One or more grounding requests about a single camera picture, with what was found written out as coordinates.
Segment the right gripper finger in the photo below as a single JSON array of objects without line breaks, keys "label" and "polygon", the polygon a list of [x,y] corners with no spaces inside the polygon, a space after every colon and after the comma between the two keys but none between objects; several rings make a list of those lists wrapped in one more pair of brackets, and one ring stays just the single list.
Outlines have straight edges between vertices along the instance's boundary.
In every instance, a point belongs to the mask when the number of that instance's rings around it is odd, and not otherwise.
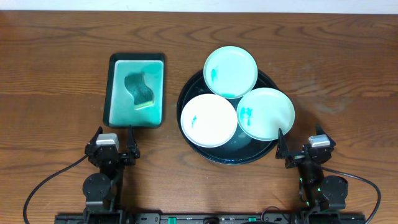
[{"label": "right gripper finger", "polygon": [[329,138],[329,135],[327,135],[327,133],[318,123],[315,125],[315,132],[317,135],[325,135],[327,138]]},{"label": "right gripper finger", "polygon": [[278,143],[277,150],[275,154],[276,159],[285,159],[289,155],[289,148],[287,141],[285,140],[282,130],[278,129]]}]

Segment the white plate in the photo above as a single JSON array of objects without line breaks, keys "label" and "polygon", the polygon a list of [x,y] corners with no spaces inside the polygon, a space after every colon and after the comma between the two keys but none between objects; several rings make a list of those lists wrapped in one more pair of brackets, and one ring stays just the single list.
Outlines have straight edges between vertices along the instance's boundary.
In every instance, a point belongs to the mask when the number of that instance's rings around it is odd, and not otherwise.
[{"label": "white plate", "polygon": [[238,121],[236,110],[227,99],[208,93],[192,98],[183,107],[180,124],[192,143],[212,148],[233,137]]}]

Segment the mint plate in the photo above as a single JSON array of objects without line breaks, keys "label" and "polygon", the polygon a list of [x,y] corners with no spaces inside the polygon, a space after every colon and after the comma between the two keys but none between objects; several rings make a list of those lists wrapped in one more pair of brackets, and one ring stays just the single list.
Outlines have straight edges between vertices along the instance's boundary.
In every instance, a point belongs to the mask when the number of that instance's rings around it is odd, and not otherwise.
[{"label": "mint plate", "polygon": [[240,128],[251,138],[273,141],[288,133],[295,121],[290,98],[273,88],[257,88],[244,95],[236,108]]},{"label": "mint plate", "polygon": [[250,92],[257,82],[258,68],[246,50],[225,46],[213,51],[205,61],[203,78],[216,95],[235,99]]}]

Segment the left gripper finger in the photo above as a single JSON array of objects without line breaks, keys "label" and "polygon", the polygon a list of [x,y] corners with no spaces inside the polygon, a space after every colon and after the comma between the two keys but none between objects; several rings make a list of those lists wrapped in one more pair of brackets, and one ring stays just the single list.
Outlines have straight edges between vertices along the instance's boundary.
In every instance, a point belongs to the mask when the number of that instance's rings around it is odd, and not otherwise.
[{"label": "left gripper finger", "polygon": [[103,134],[103,128],[101,126],[97,129],[97,131],[95,132],[94,136],[89,141],[89,145],[95,145],[96,144],[96,140],[97,140],[97,138],[98,138],[98,136],[100,134]]},{"label": "left gripper finger", "polygon": [[134,135],[133,135],[132,126],[128,127],[126,147],[129,150],[129,152],[131,152],[131,153],[137,153],[138,152],[136,140],[134,139]]}]

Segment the green scouring sponge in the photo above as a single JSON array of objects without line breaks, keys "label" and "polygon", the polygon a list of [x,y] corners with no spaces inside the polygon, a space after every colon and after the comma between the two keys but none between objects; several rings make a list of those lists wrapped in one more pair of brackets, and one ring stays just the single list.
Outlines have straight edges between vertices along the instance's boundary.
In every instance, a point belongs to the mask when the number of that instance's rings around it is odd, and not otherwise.
[{"label": "green scouring sponge", "polygon": [[154,104],[154,93],[144,81],[144,73],[130,73],[124,79],[127,92],[132,96],[134,109],[139,110]]}]

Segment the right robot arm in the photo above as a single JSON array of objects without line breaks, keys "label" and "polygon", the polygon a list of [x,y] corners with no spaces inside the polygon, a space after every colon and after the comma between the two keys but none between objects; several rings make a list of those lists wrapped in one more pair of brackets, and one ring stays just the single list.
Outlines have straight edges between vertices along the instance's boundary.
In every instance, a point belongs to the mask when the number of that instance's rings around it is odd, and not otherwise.
[{"label": "right robot arm", "polygon": [[310,217],[327,212],[337,212],[346,207],[348,181],[336,175],[325,176],[322,164],[331,159],[336,143],[324,132],[320,125],[315,126],[316,135],[308,138],[301,151],[290,151],[281,129],[278,130],[278,143],[275,158],[284,159],[287,169],[297,168],[300,176],[299,195],[308,205],[308,210],[300,213],[304,223]]}]

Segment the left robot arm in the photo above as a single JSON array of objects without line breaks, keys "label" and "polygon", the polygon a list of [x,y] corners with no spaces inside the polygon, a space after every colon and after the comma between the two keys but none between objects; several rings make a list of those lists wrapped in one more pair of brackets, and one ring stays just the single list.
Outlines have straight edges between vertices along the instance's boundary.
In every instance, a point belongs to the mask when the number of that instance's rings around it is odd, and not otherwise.
[{"label": "left robot arm", "polygon": [[127,152],[119,152],[118,136],[105,134],[99,127],[85,147],[85,155],[99,172],[91,174],[83,183],[86,208],[84,223],[129,223],[131,215],[120,206],[123,174],[126,166],[133,166],[141,153],[133,136],[127,132]]}]

